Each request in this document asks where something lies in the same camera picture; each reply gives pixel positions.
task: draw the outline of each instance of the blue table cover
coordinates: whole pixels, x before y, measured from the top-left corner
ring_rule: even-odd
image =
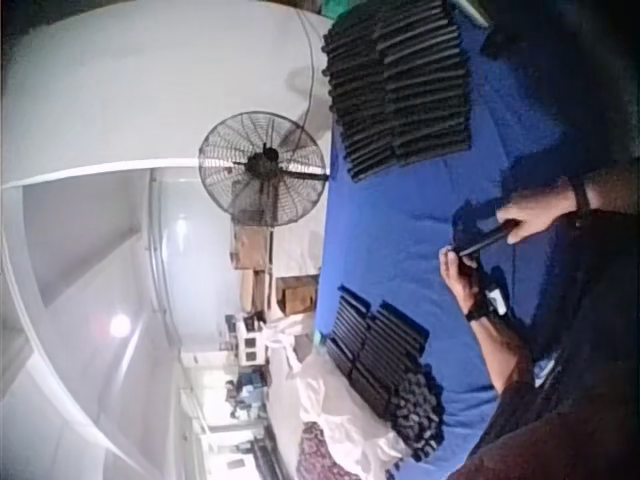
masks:
[[[451,243],[454,217],[495,226],[501,199],[591,171],[608,152],[588,69],[568,35],[527,20],[527,41],[493,61],[479,54],[486,31],[458,21],[472,72],[470,151],[354,183],[338,128],[333,132],[316,329],[331,331],[341,284],[374,308],[387,300],[429,330],[423,361],[443,387],[444,442],[426,463],[403,462],[399,480],[445,478],[464,462],[496,407],[479,346],[439,273],[438,250]],[[534,343],[559,296],[568,236],[558,226],[482,253]]]

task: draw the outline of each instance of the black sleeve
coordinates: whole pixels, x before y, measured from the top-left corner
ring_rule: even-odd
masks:
[[[525,413],[533,404],[536,395],[536,387],[532,383],[516,382],[504,389],[500,395],[498,408],[487,425],[480,440],[471,450],[469,458],[478,451],[491,445],[501,437],[524,426]]]

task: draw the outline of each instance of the brown cardboard box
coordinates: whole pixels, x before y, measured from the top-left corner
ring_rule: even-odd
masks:
[[[269,230],[264,227],[233,225],[231,265],[236,270],[266,270]]]
[[[319,275],[276,279],[276,301],[286,316],[313,312],[318,297]]]
[[[253,299],[251,306],[254,312],[264,312],[264,301],[267,295],[267,275],[264,272],[253,272]]]

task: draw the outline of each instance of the white machine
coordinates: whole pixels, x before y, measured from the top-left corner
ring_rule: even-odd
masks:
[[[267,346],[262,335],[262,325],[253,322],[255,329],[248,331],[243,319],[236,319],[238,337],[238,363],[243,367],[264,365],[267,361]]]

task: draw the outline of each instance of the standing fan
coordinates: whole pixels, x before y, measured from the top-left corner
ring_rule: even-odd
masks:
[[[293,120],[239,113],[216,125],[199,151],[200,179],[235,224],[269,228],[267,308],[273,288],[273,229],[297,222],[320,201],[328,175],[322,151]]]

